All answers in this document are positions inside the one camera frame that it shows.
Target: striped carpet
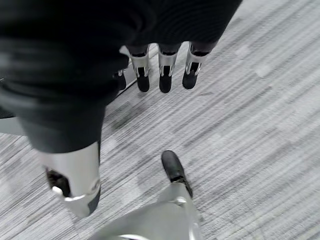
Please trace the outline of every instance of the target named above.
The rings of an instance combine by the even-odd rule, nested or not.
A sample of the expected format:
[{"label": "striped carpet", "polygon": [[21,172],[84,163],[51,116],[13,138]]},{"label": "striped carpet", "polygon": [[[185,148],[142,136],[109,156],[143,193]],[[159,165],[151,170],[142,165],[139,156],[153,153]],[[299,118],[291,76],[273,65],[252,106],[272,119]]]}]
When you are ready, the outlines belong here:
[{"label": "striped carpet", "polygon": [[320,240],[320,2],[245,0],[201,70],[172,90],[134,84],[106,110],[98,209],[77,219],[49,192],[25,137],[0,135],[0,240],[85,240],[154,202],[180,157],[206,240]]}]

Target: black fingertip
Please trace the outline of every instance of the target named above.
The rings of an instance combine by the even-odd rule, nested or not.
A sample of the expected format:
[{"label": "black fingertip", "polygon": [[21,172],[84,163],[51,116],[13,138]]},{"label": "black fingertip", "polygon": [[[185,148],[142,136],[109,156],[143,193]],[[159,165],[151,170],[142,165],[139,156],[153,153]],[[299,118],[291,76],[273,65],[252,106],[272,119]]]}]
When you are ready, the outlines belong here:
[{"label": "black fingertip", "polygon": [[159,88],[164,94],[170,92],[171,90],[171,76],[160,76]]},{"label": "black fingertip", "polygon": [[187,74],[186,72],[183,75],[182,85],[185,89],[193,89],[197,82],[197,75],[194,72]]},{"label": "black fingertip", "polygon": [[148,92],[150,88],[149,77],[148,76],[140,76],[137,78],[138,88],[141,92]]},{"label": "black fingertip", "polygon": [[118,77],[118,79],[119,79],[120,90],[125,90],[127,86],[125,75],[122,74],[121,76]]}]

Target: black sleeve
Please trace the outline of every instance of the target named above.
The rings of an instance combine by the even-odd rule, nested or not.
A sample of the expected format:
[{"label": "black sleeve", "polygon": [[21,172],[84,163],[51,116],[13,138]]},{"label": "black sleeve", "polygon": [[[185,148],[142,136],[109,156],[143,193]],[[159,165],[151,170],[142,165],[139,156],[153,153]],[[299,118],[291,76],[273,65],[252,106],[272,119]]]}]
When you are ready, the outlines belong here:
[{"label": "black sleeve", "polygon": [[123,45],[215,42],[241,0],[1,0],[0,105],[48,153],[101,136]]}]

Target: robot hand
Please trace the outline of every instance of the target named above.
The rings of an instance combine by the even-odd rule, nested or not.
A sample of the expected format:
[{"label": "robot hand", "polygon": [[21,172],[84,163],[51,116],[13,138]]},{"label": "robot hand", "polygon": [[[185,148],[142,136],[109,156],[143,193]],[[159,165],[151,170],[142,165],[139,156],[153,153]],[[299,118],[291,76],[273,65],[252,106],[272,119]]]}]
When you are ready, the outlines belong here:
[{"label": "robot hand", "polygon": [[171,89],[177,53],[189,41],[182,84],[192,89],[241,0],[2,0],[0,105],[38,151],[50,189],[77,216],[100,197],[105,107],[128,66],[149,89],[148,48],[158,44],[159,87]]}]

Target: silver leg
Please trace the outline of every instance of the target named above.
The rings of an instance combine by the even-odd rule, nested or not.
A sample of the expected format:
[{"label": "silver leg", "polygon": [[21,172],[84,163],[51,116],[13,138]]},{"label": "silver leg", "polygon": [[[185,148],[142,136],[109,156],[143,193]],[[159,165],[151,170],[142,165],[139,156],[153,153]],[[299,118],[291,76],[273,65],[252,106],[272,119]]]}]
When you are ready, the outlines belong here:
[{"label": "silver leg", "polygon": [[183,183],[171,183],[156,203],[112,222],[90,240],[202,240],[196,208]]}]

